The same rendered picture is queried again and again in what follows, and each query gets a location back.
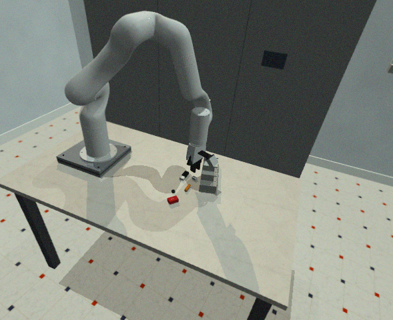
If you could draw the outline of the red rectangular block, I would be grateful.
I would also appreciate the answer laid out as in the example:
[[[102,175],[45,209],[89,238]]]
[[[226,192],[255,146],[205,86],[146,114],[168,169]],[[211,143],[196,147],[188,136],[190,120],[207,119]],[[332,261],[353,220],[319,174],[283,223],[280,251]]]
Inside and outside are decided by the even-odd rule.
[[[177,196],[173,196],[173,197],[167,198],[167,202],[168,202],[169,204],[177,203],[177,202],[179,202],[179,199],[177,198]]]

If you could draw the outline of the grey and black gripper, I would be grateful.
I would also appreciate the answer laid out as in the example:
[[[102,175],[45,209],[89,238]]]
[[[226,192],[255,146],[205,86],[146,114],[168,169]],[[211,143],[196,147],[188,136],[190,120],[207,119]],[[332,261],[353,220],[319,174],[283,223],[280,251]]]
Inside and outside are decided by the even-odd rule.
[[[203,159],[203,156],[199,155],[198,152],[200,151],[205,151],[206,152],[206,144],[204,145],[194,145],[192,143],[189,143],[188,148],[187,148],[187,155],[186,155],[186,160],[187,165],[190,166],[190,171],[195,173],[195,170],[198,169],[200,170],[200,165]]]

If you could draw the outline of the grey rack of bins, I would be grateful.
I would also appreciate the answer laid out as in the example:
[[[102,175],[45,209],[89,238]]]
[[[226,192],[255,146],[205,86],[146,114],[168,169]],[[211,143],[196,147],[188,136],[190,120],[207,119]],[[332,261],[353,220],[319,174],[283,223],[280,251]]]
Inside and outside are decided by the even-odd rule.
[[[218,164],[210,168],[206,159],[204,157],[199,191],[216,194]]]

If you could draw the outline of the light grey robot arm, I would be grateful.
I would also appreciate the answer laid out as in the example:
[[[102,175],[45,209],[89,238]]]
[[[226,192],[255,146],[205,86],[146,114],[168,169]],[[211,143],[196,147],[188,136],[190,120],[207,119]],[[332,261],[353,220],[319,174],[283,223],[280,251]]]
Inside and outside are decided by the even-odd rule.
[[[204,145],[212,121],[212,107],[202,89],[191,35],[179,21],[159,13],[140,11],[120,18],[111,30],[106,46],[97,57],[74,75],[65,86],[65,96],[79,112],[85,147],[79,155],[88,163],[103,163],[117,155],[109,143],[105,109],[109,99],[109,80],[129,61],[135,48],[147,40],[161,43],[171,53],[184,99],[192,101],[189,142]]]

